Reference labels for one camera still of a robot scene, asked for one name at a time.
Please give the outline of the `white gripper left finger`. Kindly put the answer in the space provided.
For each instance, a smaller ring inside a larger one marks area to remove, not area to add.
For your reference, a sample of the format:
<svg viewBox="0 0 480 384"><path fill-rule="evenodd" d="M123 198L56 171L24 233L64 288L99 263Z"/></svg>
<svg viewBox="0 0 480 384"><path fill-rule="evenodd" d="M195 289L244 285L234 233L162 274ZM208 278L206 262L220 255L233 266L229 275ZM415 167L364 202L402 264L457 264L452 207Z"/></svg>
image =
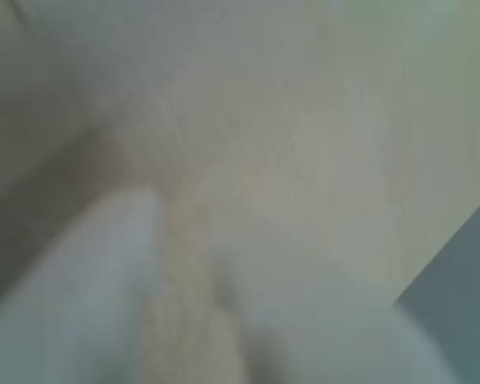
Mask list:
<svg viewBox="0 0 480 384"><path fill-rule="evenodd" d="M142 380L160 215L152 190L120 190L56 237L0 301L0 383Z"/></svg>

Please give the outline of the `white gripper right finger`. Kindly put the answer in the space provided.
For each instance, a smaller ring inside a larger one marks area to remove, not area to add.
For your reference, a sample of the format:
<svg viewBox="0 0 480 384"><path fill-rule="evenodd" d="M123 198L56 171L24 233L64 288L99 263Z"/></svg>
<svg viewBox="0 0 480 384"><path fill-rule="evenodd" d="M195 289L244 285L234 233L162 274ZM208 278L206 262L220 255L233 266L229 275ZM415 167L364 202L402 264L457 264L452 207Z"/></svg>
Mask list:
<svg viewBox="0 0 480 384"><path fill-rule="evenodd" d="M404 310L324 254L287 240L229 239L212 255L249 382L456 382Z"/></svg>

